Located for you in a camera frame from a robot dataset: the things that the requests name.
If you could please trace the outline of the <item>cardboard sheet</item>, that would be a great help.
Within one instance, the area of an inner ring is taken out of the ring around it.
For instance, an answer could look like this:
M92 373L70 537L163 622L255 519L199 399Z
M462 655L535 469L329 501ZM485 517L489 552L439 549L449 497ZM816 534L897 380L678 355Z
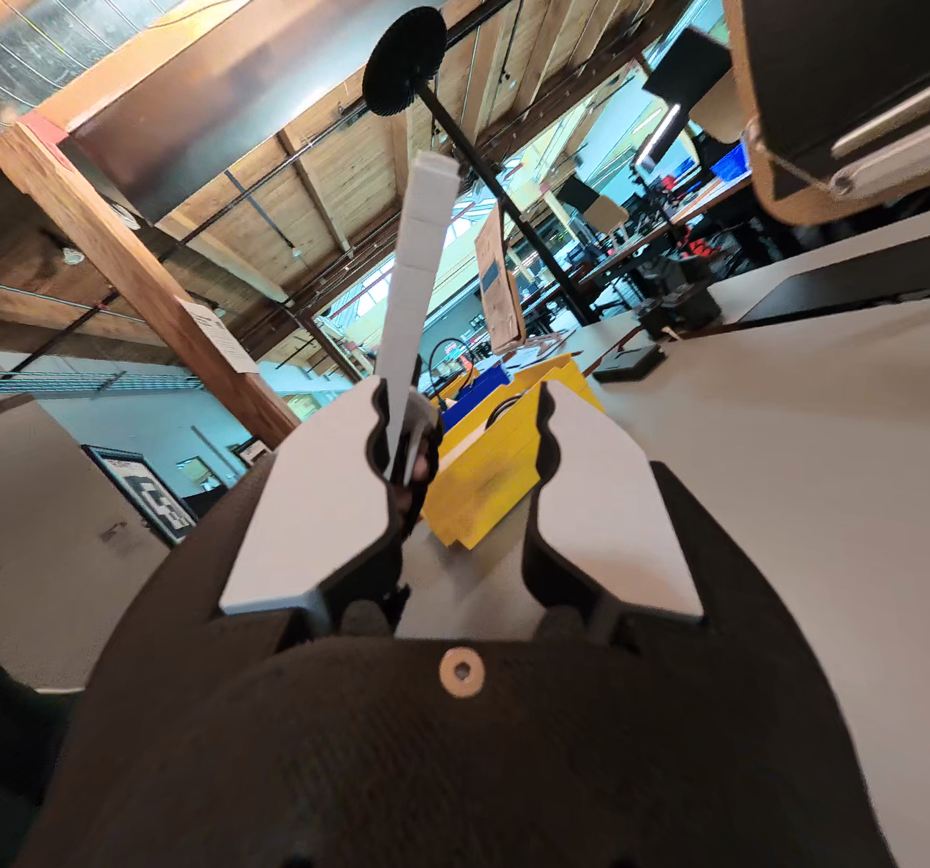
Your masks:
M474 240L482 313L494 355L502 356L527 341L527 327L516 283L506 267L503 213L497 201Z

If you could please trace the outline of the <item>white paper notice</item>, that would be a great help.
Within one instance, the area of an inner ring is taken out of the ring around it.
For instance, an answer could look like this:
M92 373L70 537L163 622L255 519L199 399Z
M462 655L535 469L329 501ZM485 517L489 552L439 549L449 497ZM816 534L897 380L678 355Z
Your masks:
M238 374L259 375L260 366L250 357L222 319L207 306L193 301L176 298L180 309L199 333L225 361L229 368Z

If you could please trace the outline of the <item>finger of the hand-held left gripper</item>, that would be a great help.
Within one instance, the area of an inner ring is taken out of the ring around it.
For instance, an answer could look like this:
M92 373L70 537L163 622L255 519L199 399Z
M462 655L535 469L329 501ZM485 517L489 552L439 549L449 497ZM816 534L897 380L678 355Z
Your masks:
M439 410L418 390L409 390L398 441L398 478L412 479L422 443L432 442L439 427Z

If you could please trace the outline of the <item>white tilting stand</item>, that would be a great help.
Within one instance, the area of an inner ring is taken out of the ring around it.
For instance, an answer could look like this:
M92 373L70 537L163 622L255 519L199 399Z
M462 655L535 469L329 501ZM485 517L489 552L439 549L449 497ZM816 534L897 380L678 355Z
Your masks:
M744 139L771 164L833 200L867 200L929 172L929 88L914 93L831 144L831 158L846 162L829 179L813 176L764 143L756 118Z

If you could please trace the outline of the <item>yellow plastic bin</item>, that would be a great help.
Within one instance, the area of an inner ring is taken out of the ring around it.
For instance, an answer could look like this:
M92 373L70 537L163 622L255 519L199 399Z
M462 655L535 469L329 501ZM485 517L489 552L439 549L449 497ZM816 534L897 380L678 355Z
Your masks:
M539 482L541 385L556 382L603 410L569 353L518 371L448 433L422 516L445 547L473 549Z

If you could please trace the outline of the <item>tall black framed poster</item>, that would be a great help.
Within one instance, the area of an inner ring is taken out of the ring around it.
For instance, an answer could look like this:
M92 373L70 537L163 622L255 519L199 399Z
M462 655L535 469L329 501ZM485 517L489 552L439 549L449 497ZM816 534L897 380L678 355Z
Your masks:
M195 529L195 514L142 454L87 444L80 448L168 547L178 546Z

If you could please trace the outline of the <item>wooden post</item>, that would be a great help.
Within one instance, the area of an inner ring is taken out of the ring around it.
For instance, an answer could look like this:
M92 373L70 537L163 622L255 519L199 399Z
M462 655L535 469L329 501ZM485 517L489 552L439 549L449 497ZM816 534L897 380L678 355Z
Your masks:
M261 374L233 372L180 309L192 301L131 232L93 185L64 156L65 133L43 118L18 121L2 133L2 170L31 197L137 311L206 389L269 449L299 426L296 415Z

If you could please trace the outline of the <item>small blue bin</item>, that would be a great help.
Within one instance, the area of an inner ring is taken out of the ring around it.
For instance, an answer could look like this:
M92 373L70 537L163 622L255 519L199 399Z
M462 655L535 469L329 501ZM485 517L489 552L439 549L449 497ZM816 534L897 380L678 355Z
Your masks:
M739 182L751 175L745 142L737 141L728 148L729 150L711 165L713 176L726 185Z

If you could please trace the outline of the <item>white long box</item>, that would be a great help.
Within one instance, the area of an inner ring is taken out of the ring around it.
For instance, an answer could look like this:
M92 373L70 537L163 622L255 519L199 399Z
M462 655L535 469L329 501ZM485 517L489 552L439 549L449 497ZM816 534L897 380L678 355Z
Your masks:
M394 247L376 374L387 392L389 479L403 430L409 388L435 279L459 192L459 165L420 152L411 166Z

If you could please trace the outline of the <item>black lamp bar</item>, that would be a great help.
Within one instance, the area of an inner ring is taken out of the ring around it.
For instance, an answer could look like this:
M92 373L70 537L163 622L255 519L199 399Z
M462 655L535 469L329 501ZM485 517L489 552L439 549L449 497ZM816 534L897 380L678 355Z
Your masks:
M687 115L682 111L682 107L677 104L669 107L657 128L637 150L634 165L646 166L648 170L655 168L686 124Z

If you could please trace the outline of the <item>blue plastic bin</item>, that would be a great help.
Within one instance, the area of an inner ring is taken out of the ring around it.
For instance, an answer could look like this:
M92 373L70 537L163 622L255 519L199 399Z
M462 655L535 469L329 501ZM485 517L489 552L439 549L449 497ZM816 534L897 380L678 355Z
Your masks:
M486 397L510 382L510 376L501 363L496 363L493 367L479 373L473 383L460 389L454 400L447 403L446 410L441 414L444 432L451 431Z

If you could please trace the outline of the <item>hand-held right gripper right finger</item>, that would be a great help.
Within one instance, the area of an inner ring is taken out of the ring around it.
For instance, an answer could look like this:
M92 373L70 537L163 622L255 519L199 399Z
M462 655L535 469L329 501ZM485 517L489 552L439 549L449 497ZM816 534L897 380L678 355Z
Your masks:
M647 456L567 385L540 385L523 581L546 608L614 609L687 624L704 606Z

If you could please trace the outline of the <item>large stand with tan board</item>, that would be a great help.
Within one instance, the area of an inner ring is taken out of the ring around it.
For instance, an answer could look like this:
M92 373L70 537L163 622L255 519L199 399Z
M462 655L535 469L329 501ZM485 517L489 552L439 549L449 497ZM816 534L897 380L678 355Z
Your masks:
M748 118L739 96L729 48L706 33L686 27L645 81L644 91L716 141L739 141Z

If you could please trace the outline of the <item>black flat box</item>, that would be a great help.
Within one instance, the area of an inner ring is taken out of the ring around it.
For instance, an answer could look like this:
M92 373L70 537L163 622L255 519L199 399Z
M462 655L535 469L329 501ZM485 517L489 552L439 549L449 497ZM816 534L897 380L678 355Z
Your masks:
M665 360L664 352L655 343L637 349L620 349L605 356L591 376L601 384L639 382Z

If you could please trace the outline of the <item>black charging case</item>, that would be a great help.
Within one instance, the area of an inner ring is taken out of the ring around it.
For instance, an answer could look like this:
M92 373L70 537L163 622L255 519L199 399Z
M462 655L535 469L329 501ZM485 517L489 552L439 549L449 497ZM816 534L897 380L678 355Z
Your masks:
M710 293L716 279L706 258L670 259L660 281L661 309L674 331L699 331L722 321L722 309Z
M668 331L677 329L675 317L665 305L668 286L661 280L643 279L639 288L644 297L635 311L639 324L653 341L668 338Z

